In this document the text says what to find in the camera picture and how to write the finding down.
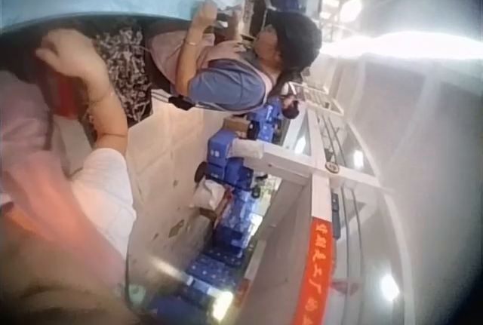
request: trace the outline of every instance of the plastic bag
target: plastic bag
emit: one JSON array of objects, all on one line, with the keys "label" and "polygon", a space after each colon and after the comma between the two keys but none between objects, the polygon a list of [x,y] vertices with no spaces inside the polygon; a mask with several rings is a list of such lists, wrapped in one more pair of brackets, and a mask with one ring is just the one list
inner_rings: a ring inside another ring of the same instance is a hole
[{"label": "plastic bag", "polygon": [[261,159],[263,157],[263,142],[234,139],[229,157]]},{"label": "plastic bag", "polygon": [[221,184],[213,180],[203,179],[195,190],[192,207],[216,210],[224,194],[225,188]]}]

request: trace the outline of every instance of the light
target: light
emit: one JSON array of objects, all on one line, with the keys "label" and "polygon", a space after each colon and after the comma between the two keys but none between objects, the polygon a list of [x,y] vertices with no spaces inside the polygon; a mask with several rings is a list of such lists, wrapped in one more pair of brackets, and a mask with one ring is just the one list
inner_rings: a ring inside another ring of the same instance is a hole
[{"label": "light", "polygon": [[364,167],[364,153],[360,150],[354,151],[354,167],[356,169],[361,169]]},{"label": "light", "polygon": [[305,141],[305,137],[301,137],[300,139],[298,139],[297,141],[297,144],[295,145],[295,154],[300,154],[303,152],[303,150],[305,149],[305,145],[306,145],[306,141]]},{"label": "light", "polygon": [[380,289],[383,292],[384,298],[390,302],[394,301],[394,299],[399,295],[398,284],[390,274],[387,274],[381,279]]},{"label": "light", "polygon": [[324,20],[328,20],[329,18],[331,18],[332,14],[330,12],[327,12],[327,11],[322,11],[320,13],[320,18],[324,19]]},{"label": "light", "polygon": [[322,45],[320,52],[345,58],[373,54],[408,60],[481,60],[483,42],[438,32],[403,31],[377,38],[353,36]]},{"label": "light", "polygon": [[229,307],[233,302],[233,294],[228,291],[223,291],[215,300],[211,314],[213,317],[221,322],[225,317]]},{"label": "light", "polygon": [[350,0],[342,5],[340,9],[340,21],[352,22],[362,11],[362,0]]},{"label": "light", "polygon": [[340,1],[339,0],[322,0],[323,5],[331,6],[331,7],[339,7]]},{"label": "light", "polygon": [[372,42],[366,36],[352,36],[337,42],[323,44],[320,52],[331,57],[360,57],[368,52],[368,47]]},{"label": "light", "polygon": [[402,59],[480,60],[483,42],[446,33],[405,31],[374,39],[371,53]]}]

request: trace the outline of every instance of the woman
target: woman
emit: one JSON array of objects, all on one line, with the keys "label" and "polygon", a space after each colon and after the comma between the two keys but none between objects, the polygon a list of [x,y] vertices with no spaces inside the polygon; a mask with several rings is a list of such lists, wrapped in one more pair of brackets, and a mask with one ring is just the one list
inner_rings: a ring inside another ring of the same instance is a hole
[{"label": "woman", "polygon": [[230,112],[249,112],[277,97],[294,75],[310,66],[321,47],[321,32],[308,17],[274,13],[250,47],[239,43],[238,20],[229,22],[227,41],[214,45],[205,34],[217,6],[203,3],[187,31],[151,34],[147,39],[158,70],[153,84],[191,102]]},{"label": "woman", "polygon": [[91,40],[49,32],[36,56],[87,89],[98,132],[94,150],[68,180],[47,150],[47,108],[35,85],[0,72],[3,227],[11,222],[72,256],[110,287],[125,280],[129,234],[136,219],[125,161],[128,125]]}]

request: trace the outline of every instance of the red sign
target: red sign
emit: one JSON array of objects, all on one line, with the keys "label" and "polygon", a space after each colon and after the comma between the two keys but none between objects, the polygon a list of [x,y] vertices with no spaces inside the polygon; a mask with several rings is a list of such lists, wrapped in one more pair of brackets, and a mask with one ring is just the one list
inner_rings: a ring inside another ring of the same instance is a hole
[{"label": "red sign", "polygon": [[299,301],[292,325],[320,325],[324,317],[332,268],[332,224],[312,218]]}]

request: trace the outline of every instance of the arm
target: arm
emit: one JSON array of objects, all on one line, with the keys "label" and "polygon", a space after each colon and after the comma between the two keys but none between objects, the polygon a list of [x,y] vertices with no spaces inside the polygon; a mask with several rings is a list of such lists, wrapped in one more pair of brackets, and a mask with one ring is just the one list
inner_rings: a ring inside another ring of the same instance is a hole
[{"label": "arm", "polygon": [[125,155],[126,115],[109,82],[106,64],[97,55],[91,40],[74,30],[58,29],[49,32],[36,54],[58,72],[82,80],[98,132],[95,147],[112,148]]},{"label": "arm", "polygon": [[232,16],[228,19],[228,27],[223,35],[228,41],[242,41],[240,34],[240,22],[242,20],[242,10],[240,7],[233,8]]},{"label": "arm", "polygon": [[99,77],[86,78],[84,83],[97,132],[94,147],[111,148],[124,156],[128,146],[128,121],[107,71]]},{"label": "arm", "polygon": [[179,95],[188,96],[189,81],[196,76],[198,46],[203,39],[203,33],[217,19],[217,6],[206,0],[192,19],[181,47],[176,68],[174,86]]}]

